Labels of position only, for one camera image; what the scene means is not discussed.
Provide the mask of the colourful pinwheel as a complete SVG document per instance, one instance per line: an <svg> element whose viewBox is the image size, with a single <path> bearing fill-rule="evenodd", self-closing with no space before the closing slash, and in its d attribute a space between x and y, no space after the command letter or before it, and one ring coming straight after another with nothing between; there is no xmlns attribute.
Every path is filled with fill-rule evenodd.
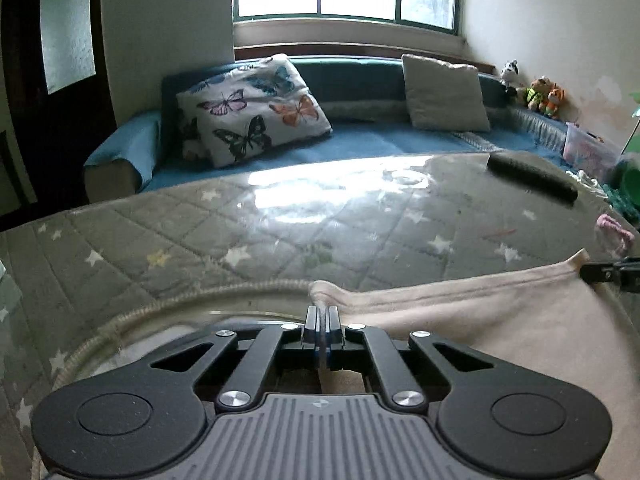
<svg viewBox="0 0 640 480"><path fill-rule="evenodd" d="M640 118L640 91L634 90L630 94L634 100L634 112L631 114L632 128L620 154L638 153L639 151L639 118Z"/></svg>

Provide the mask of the dark door with glass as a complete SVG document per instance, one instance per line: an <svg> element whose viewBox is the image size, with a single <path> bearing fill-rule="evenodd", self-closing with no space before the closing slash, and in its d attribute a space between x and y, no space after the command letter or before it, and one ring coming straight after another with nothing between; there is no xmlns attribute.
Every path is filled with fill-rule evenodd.
<svg viewBox="0 0 640 480"><path fill-rule="evenodd" d="M85 205L85 162L116 120L101 0L2 0L2 75L27 203L3 229Z"/></svg>

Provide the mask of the plain grey pillow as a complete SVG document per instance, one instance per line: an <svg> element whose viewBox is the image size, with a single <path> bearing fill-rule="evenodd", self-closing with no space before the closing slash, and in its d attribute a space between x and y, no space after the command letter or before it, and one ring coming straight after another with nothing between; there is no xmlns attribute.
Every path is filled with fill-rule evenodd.
<svg viewBox="0 0 640 480"><path fill-rule="evenodd" d="M488 132L477 69L412 54L401 57L409 117L425 131Z"/></svg>

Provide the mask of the cream knit sweater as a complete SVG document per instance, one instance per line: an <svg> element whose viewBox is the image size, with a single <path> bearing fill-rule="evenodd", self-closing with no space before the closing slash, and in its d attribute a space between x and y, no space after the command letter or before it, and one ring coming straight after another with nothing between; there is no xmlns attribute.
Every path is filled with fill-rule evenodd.
<svg viewBox="0 0 640 480"><path fill-rule="evenodd" d="M639 475L639 297L578 274L581 250L538 268L404 288L351 292L326 281L310 286L318 306L343 323L381 327L400 339L426 330L581 386L612 416L613 434L598 474Z"/></svg>

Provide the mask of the brown plush toy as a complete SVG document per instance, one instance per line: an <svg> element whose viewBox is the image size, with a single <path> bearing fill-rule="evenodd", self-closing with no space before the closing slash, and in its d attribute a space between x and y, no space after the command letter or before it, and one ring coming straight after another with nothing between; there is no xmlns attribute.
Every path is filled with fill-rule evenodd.
<svg viewBox="0 0 640 480"><path fill-rule="evenodd" d="M547 76L535 79L528 87L526 107L532 112L538 112L540 104L544 102L552 88L553 82Z"/></svg>

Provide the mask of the butterfly print pillow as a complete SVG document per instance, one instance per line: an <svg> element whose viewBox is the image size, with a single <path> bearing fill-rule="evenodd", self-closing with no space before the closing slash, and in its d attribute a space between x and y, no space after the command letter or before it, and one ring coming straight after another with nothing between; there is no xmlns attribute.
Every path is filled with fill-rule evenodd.
<svg viewBox="0 0 640 480"><path fill-rule="evenodd" d="M283 53L210 76L176 95L182 156L215 168L325 136L329 119Z"/></svg>

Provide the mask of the green plastic bowl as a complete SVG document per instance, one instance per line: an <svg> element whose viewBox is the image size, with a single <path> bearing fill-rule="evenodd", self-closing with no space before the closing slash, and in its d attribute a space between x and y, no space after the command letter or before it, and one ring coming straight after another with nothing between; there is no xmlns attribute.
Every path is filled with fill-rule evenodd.
<svg viewBox="0 0 640 480"><path fill-rule="evenodd" d="M618 163L620 170L620 192L638 208L640 206L640 169L633 159L624 159Z"/></svg>

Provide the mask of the black white plush toy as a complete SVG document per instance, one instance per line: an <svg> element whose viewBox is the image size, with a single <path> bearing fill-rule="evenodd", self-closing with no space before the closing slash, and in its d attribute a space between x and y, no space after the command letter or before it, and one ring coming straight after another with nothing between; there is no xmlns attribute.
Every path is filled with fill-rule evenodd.
<svg viewBox="0 0 640 480"><path fill-rule="evenodd" d="M500 82L503 86L506 96L510 99L518 99L518 89L521 88L520 69L518 61L512 60L506 62L506 65L500 70Z"/></svg>

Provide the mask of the round black induction cooktop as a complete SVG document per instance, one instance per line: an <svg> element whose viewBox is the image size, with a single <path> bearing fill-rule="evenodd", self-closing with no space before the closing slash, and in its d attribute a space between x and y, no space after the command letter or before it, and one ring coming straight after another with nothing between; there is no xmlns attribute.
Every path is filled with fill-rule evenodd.
<svg viewBox="0 0 640 480"><path fill-rule="evenodd" d="M150 352L169 344L180 337L190 336L213 325L237 326L249 322L303 322L306 310L300 313L277 313L259 311L222 312L209 311L198 314L195 318L163 318L162 320L144 322L133 328L118 343L116 356L123 363L134 362Z"/></svg>

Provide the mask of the orange plush toy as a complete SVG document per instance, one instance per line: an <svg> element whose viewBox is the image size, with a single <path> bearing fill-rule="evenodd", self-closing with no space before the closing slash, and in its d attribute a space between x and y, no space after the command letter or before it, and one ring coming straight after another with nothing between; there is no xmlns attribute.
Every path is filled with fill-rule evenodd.
<svg viewBox="0 0 640 480"><path fill-rule="evenodd" d="M565 101L565 91L560 87L553 88L546 101L544 107L544 116L548 118L557 118L559 116L559 109Z"/></svg>

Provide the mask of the clear plastic storage box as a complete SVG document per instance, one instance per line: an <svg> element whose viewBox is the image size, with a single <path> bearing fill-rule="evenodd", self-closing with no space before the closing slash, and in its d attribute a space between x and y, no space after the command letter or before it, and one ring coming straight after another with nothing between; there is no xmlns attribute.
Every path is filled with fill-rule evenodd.
<svg viewBox="0 0 640 480"><path fill-rule="evenodd" d="M582 170L590 178L605 181L620 158L620 148L572 122L566 125L563 158L574 169Z"/></svg>

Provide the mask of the black remote control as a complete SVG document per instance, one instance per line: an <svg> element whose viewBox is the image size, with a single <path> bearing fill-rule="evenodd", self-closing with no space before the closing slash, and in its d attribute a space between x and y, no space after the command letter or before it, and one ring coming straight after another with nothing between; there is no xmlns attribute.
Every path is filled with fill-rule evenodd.
<svg viewBox="0 0 640 480"><path fill-rule="evenodd" d="M564 204L573 205L578 199L577 188L567 180L501 152L489 155L487 168L499 177L525 185Z"/></svg>

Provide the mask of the pink hair scrunchie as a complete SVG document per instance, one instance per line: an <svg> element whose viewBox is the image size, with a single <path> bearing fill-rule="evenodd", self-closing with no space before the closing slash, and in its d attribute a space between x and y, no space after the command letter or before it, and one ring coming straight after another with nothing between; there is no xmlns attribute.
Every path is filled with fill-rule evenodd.
<svg viewBox="0 0 640 480"><path fill-rule="evenodd" d="M597 240L615 258L625 258L634 247L634 234L609 214L600 214L594 225Z"/></svg>

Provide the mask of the teal corner sofa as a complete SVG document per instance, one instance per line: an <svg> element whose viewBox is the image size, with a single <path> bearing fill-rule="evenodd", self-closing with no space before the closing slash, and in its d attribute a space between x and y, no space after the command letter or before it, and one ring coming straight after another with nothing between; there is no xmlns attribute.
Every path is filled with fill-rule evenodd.
<svg viewBox="0 0 640 480"><path fill-rule="evenodd" d="M567 128L468 64L284 54L170 75L86 160L93 203L283 166L526 151L563 166Z"/></svg>

